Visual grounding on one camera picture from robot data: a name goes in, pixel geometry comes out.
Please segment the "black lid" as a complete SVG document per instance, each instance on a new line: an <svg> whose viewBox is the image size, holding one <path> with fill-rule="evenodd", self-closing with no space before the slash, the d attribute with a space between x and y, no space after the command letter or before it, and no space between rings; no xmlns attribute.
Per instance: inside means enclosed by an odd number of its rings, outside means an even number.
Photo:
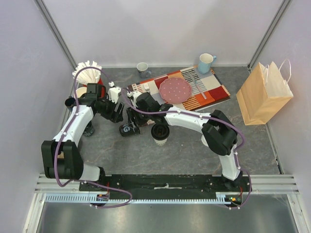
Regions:
<svg viewBox="0 0 311 233"><path fill-rule="evenodd" d="M151 135L153 139L162 141L169 137L170 129L167 125L155 124L151 128Z"/></svg>

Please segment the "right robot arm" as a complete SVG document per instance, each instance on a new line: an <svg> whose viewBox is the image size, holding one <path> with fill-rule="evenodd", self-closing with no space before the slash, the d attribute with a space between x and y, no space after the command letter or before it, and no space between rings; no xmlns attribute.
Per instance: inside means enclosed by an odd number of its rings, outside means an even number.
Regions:
<svg viewBox="0 0 311 233"><path fill-rule="evenodd" d="M236 153L237 136L240 132L223 112L187 111L171 104L159 104L148 92L130 92L126 88L122 89L121 96L134 113L135 127L138 128L148 120L155 123L151 135L158 145L166 143L170 135L170 126L201 133L202 143L219 156L223 187L228 191L234 191L240 186L243 172Z"/></svg>

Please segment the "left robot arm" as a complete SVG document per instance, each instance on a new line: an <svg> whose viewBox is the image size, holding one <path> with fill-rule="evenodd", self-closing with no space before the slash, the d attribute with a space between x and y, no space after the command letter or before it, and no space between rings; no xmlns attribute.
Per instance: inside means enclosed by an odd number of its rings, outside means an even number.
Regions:
<svg viewBox="0 0 311 233"><path fill-rule="evenodd" d="M118 103L121 88L110 83L110 88L98 83L89 83L81 97L68 98L71 115L61 131L50 141L41 145L45 176L48 179L86 180L96 191L105 189L107 180L104 169L84 163L78 144L91 121L100 114L113 123L123 120L124 104Z"/></svg>

